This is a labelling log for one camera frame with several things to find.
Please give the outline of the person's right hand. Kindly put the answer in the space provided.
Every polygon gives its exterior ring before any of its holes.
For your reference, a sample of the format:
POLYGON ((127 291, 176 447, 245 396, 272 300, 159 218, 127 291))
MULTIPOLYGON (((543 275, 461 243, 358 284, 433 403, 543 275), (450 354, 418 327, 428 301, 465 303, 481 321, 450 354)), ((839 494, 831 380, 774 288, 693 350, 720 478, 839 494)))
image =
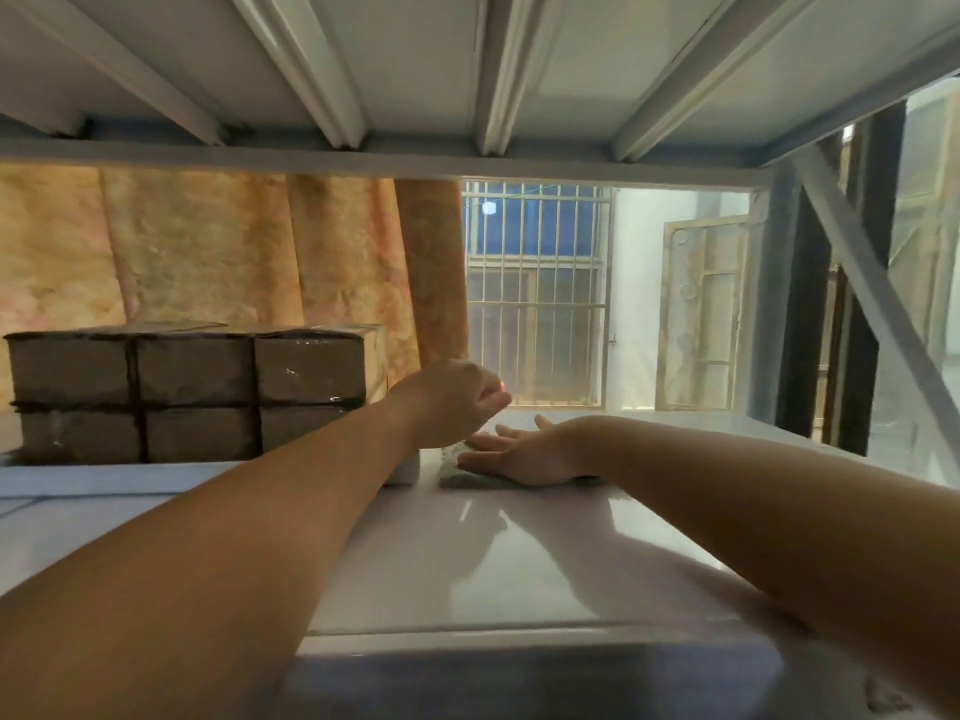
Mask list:
POLYGON ((464 472, 496 477, 527 488, 547 488, 594 478, 585 463, 582 428, 586 419, 554 423, 541 414, 534 429, 497 423, 468 437, 456 459, 464 472))

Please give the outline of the person's left hand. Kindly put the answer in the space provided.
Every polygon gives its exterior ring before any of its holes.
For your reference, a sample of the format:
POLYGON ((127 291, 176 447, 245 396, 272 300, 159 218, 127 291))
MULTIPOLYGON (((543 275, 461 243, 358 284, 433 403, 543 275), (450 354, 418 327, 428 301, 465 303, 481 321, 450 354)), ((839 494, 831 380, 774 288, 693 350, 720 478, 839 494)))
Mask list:
POLYGON ((401 380, 382 401, 402 444, 409 450, 450 447, 467 438, 467 365, 475 362, 434 362, 401 380))

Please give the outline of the grey-green cloth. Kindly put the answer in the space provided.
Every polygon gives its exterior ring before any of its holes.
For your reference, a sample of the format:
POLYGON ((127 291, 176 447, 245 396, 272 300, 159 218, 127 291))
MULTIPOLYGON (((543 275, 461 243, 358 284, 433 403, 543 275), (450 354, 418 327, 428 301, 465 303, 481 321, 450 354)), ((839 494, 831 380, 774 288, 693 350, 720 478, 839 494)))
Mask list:
POLYGON ((440 452, 437 471, 438 485, 443 489, 465 491, 534 491, 560 487, 598 488, 604 481, 596 476, 582 475, 561 483, 522 483, 499 474, 478 473, 463 469, 461 457, 465 454, 492 454, 477 450, 467 442, 444 447, 440 452))

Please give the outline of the person's left forearm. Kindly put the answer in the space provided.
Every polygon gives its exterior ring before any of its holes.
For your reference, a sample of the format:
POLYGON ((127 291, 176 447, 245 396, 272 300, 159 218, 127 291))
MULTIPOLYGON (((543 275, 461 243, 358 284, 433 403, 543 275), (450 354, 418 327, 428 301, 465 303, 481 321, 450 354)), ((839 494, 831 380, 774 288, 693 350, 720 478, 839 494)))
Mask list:
POLYGON ((270 686, 430 411, 382 402, 91 541, 0 597, 0 720, 196 720, 270 686))

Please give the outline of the person's right forearm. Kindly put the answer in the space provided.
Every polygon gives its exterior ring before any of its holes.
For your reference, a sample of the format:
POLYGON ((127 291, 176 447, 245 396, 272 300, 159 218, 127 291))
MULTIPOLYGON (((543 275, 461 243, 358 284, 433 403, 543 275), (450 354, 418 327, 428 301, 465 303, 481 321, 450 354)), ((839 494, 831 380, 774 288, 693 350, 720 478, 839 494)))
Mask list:
POLYGON ((960 715, 960 491, 822 451, 591 417, 612 482, 823 640, 960 715))

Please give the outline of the window with metal bars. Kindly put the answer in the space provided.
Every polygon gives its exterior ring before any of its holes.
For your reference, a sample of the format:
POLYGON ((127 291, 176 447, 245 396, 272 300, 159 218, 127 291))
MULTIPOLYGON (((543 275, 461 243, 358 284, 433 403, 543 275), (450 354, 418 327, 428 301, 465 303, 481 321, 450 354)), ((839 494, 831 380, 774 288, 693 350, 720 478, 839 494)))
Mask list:
POLYGON ((469 357, 518 407, 605 402, 615 190, 462 182, 469 357))

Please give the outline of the yellow framed glass door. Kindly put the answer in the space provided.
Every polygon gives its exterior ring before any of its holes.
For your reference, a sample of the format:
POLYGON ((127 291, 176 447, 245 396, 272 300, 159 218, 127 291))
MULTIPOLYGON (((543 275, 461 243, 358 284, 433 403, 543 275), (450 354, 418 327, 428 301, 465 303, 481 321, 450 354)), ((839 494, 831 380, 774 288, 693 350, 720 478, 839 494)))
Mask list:
POLYGON ((654 409, 734 407, 750 218, 666 222, 654 409))

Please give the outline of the stack of brown cardboard boxes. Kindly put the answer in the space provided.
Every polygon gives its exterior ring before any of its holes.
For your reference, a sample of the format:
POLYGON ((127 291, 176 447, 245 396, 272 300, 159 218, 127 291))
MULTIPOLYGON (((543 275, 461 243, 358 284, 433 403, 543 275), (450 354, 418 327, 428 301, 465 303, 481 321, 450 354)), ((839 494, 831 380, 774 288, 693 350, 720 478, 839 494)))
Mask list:
POLYGON ((167 322, 5 341, 25 465, 246 461, 387 391, 373 324, 167 322))

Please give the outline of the orange patterned curtain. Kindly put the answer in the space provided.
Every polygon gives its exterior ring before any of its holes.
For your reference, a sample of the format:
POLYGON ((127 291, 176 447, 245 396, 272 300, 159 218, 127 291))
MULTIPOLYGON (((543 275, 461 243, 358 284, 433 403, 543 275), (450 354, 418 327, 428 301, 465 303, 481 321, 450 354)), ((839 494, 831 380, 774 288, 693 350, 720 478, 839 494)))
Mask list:
POLYGON ((8 333, 134 323, 384 326, 390 385, 467 358, 456 180, 0 163, 8 333))

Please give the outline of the white metal shelf rack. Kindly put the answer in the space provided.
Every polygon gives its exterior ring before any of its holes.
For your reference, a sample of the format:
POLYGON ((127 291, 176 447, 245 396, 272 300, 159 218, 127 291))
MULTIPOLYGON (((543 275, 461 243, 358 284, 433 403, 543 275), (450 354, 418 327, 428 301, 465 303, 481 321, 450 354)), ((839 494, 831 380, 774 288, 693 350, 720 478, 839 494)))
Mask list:
POLYGON ((960 0, 0 0, 0 160, 753 189, 960 0))

